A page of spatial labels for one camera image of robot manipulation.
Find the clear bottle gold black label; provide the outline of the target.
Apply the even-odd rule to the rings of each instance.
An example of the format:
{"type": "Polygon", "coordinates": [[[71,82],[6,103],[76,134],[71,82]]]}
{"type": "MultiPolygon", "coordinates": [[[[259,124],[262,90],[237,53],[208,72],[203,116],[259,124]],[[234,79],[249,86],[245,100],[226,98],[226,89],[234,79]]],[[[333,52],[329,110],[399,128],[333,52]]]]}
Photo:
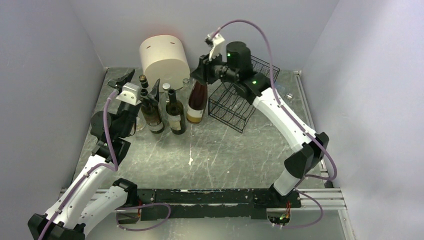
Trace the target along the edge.
{"type": "Polygon", "coordinates": [[[150,95],[149,91],[148,91],[148,87],[149,87],[149,83],[148,83],[148,79],[145,75],[140,75],[139,76],[139,82],[141,85],[141,90],[140,90],[140,100],[151,100],[152,96],[150,95]]]}

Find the slim clear glass bottle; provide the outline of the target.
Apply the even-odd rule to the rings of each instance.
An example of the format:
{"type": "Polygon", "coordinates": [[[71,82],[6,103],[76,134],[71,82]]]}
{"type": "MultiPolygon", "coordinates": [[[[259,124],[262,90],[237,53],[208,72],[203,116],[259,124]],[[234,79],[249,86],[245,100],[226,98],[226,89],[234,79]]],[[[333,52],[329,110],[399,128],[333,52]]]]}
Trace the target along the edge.
{"type": "Polygon", "coordinates": [[[189,78],[184,78],[182,80],[183,86],[181,88],[181,99],[187,100],[190,96],[190,93],[192,91],[192,81],[189,78]]]}

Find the dark wine bottle gold cap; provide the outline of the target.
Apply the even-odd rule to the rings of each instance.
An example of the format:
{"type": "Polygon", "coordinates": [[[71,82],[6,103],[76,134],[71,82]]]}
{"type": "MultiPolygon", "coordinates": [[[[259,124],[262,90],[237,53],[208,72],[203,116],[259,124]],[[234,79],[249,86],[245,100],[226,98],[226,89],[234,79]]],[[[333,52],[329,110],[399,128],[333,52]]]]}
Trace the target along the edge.
{"type": "Polygon", "coordinates": [[[208,86],[196,81],[190,93],[186,118],[192,124],[202,121],[208,101],[208,86]]]}

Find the dark wine bottle bottom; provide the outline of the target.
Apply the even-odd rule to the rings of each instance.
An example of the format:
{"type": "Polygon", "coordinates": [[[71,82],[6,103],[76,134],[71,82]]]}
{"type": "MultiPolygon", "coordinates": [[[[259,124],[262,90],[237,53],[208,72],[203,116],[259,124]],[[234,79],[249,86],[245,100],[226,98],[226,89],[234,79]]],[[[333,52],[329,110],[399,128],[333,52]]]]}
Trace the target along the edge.
{"type": "Polygon", "coordinates": [[[153,134],[160,134],[164,131],[165,125],[159,110],[159,100],[153,96],[147,89],[142,88],[141,97],[141,113],[146,121],[148,129],[153,134]]]}

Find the clear round glass bottle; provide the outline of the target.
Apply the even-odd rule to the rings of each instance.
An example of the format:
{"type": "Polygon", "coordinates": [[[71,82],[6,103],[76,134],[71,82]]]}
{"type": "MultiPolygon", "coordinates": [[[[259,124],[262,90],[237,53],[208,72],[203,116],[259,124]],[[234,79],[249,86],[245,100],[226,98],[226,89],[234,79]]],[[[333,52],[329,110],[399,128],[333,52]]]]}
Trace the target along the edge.
{"type": "Polygon", "coordinates": [[[171,88],[171,85],[169,83],[164,83],[162,85],[162,94],[161,94],[161,102],[166,104],[167,102],[169,102],[169,94],[168,91],[171,88]]]}

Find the clear square glass bottle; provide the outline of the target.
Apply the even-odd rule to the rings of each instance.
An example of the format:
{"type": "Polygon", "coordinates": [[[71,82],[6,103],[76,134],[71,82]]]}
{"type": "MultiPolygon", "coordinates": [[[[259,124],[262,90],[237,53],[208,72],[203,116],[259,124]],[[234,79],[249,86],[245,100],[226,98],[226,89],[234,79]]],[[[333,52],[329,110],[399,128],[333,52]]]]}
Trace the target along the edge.
{"type": "Polygon", "coordinates": [[[136,117],[135,130],[137,132],[142,131],[146,127],[146,125],[147,125],[147,123],[146,123],[144,116],[141,113],[138,114],[137,117],[136,117]]]}

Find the dark wine bottle black cap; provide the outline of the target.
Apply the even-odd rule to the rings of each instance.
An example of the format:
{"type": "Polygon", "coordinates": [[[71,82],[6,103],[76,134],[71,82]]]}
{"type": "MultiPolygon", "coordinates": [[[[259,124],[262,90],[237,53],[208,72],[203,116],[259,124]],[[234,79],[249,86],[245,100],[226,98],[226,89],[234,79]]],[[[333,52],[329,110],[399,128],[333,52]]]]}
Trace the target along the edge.
{"type": "Polygon", "coordinates": [[[170,88],[167,94],[169,102],[166,104],[165,110],[169,126],[175,135],[182,135],[186,131],[184,106],[177,99],[175,89],[170,88]]]}

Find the blue glass bottle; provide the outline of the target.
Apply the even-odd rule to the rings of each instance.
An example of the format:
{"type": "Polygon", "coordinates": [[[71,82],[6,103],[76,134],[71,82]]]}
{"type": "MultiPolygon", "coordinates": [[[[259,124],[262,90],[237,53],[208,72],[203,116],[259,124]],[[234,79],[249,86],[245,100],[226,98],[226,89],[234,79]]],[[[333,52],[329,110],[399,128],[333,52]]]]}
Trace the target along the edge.
{"type": "Polygon", "coordinates": [[[283,85],[279,83],[274,84],[275,89],[279,93],[279,95],[288,102],[291,102],[293,100],[293,94],[289,91],[288,88],[284,87],[283,85]]]}

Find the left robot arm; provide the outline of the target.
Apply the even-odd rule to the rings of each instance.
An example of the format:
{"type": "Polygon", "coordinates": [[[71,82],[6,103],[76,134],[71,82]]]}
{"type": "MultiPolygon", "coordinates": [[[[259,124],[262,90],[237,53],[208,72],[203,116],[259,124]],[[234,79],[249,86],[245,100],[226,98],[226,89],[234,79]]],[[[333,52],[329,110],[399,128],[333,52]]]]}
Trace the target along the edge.
{"type": "Polygon", "coordinates": [[[90,121],[90,133],[97,143],[80,174],[57,202],[29,219],[27,225],[35,240],[83,240],[111,212],[142,206],[137,185],[123,178],[92,200],[106,177],[116,173],[126,157],[131,145],[126,138],[135,132],[141,106],[156,106],[159,101],[159,81],[148,90],[145,76],[139,78],[140,85],[132,83],[133,76],[131,71],[108,82],[112,92],[103,110],[90,121]]]}

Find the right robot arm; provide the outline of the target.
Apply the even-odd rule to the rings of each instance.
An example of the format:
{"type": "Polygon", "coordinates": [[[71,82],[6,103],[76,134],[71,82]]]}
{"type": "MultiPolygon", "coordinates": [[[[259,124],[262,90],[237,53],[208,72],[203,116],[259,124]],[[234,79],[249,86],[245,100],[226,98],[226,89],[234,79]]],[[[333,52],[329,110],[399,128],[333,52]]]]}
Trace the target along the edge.
{"type": "Polygon", "coordinates": [[[238,96],[263,113],[289,143],[293,154],[284,161],[284,170],[271,185],[270,202],[282,207],[305,175],[323,158],[329,143],[326,133],[317,133],[305,124],[272,89],[275,83],[253,69],[251,51],[244,42],[226,44],[227,61],[221,49],[224,43],[207,40],[211,50],[199,58],[197,68],[190,74],[203,85],[217,80],[229,83],[238,96]]]}

